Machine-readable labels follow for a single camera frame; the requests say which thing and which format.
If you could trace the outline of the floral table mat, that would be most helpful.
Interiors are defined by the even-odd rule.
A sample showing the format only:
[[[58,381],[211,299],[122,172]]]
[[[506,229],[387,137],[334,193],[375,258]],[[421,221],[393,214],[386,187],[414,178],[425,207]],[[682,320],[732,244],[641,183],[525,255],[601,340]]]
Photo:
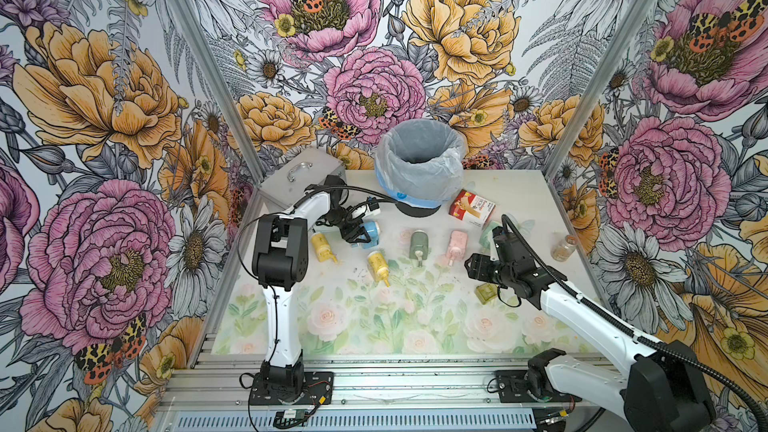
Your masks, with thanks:
[[[453,230],[468,233],[467,253],[487,253],[482,229],[443,216],[426,220],[378,220],[380,243],[390,268],[389,282],[376,283],[369,250],[352,246],[330,227],[321,228],[338,263],[310,258],[295,304],[305,358],[320,355],[509,355],[528,357],[550,347],[574,354],[596,349],[561,321],[531,305],[518,305],[509,290],[482,305],[480,282],[462,262],[448,267],[443,255]],[[411,233],[429,236],[421,267],[409,258]]]

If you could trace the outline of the blue pencil sharpener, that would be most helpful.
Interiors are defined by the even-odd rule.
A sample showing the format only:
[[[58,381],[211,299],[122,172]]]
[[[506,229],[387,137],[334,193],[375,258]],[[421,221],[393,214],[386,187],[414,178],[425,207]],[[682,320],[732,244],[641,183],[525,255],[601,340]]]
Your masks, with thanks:
[[[362,223],[363,233],[359,237],[359,245],[363,249],[370,249],[379,245],[380,228],[376,221],[364,221]]]

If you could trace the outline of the pink pencil sharpener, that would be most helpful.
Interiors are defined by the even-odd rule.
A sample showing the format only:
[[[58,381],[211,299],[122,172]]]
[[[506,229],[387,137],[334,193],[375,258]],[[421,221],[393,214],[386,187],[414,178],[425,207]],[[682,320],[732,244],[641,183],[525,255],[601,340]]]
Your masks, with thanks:
[[[448,245],[443,255],[443,262],[452,267],[455,263],[462,262],[467,251],[469,235],[463,230],[453,230],[450,233]]]

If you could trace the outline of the black bin with plastic liner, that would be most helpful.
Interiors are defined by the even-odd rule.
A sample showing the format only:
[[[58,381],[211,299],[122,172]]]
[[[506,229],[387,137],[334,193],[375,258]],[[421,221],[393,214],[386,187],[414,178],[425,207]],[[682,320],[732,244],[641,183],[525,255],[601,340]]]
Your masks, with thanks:
[[[380,138],[374,170],[398,210],[410,217],[429,217],[462,188],[467,151],[464,136],[447,124],[408,120]]]

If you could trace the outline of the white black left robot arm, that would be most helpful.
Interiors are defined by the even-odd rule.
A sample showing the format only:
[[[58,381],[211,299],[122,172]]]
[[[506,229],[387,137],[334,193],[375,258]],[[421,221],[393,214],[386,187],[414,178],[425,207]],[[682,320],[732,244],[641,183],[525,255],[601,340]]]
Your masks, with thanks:
[[[286,211],[269,213],[256,221],[251,265],[246,271],[263,288],[270,324],[265,359],[250,386],[250,406],[296,403],[305,394],[295,298],[309,269],[313,227],[335,227],[349,244],[377,241],[378,231],[368,230],[363,218],[378,200],[345,206],[344,196],[351,190],[343,178],[329,175],[322,183],[308,186]]]

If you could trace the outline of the silver metal case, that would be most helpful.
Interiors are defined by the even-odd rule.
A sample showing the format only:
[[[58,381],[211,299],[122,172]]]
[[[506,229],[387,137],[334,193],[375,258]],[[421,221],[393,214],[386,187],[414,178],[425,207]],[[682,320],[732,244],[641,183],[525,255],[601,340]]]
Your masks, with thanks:
[[[322,184],[329,175],[346,179],[341,160],[319,149],[309,148],[278,168],[260,186],[262,198],[283,209],[293,205],[312,184]]]

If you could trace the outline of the mint green pencil sharpener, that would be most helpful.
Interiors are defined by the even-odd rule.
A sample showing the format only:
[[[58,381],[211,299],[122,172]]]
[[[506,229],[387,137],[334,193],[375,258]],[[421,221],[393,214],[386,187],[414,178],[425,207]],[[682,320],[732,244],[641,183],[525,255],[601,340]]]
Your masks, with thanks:
[[[490,251],[493,248],[493,231],[501,226],[496,220],[491,220],[485,225],[479,238],[479,245],[483,250]]]

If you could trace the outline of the yellow pencil sharpener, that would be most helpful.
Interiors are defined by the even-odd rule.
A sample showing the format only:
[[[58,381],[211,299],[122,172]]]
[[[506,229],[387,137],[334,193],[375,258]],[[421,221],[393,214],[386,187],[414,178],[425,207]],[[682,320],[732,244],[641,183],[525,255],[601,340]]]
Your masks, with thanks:
[[[367,256],[367,263],[373,280],[389,287],[390,268],[384,254],[380,251],[372,251]]]
[[[327,261],[338,263],[338,258],[336,254],[333,252],[328,239],[323,233],[318,232],[313,234],[310,237],[310,242],[314,250],[315,256],[320,263],[327,262]]]

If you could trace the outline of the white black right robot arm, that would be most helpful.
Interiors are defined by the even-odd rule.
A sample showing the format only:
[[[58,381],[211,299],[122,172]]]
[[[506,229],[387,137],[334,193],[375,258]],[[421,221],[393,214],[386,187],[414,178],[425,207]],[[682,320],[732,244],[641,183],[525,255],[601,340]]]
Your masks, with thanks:
[[[557,348],[529,359],[512,380],[538,401],[558,396],[586,400],[624,419],[635,431],[703,431],[716,419],[701,365],[680,342],[664,343],[590,300],[548,267],[516,229],[493,231],[496,255],[469,256],[470,278],[511,289],[521,300],[571,328],[595,347],[611,370]]]

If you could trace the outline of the dark green pencil sharpener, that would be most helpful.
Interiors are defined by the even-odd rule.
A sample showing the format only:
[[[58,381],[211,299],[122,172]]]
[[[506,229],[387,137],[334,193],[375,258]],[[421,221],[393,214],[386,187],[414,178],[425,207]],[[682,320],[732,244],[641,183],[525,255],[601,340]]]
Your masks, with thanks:
[[[429,236],[423,230],[415,230],[411,233],[409,243],[409,258],[414,261],[418,267],[429,255]]]

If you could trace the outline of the yellow transparent shavings tray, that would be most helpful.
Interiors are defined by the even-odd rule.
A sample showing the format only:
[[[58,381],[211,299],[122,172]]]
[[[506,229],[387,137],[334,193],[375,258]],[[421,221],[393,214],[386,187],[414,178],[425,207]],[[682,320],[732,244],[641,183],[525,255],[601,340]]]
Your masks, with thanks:
[[[475,295],[482,305],[486,305],[498,298],[498,290],[495,284],[483,283],[475,288]]]

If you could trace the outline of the red white cardboard box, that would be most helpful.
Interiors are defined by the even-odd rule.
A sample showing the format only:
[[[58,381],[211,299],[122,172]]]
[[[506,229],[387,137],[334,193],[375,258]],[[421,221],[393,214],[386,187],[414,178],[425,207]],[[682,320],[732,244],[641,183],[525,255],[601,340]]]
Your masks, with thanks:
[[[495,208],[493,201],[462,189],[450,204],[448,214],[463,223],[484,227]]]

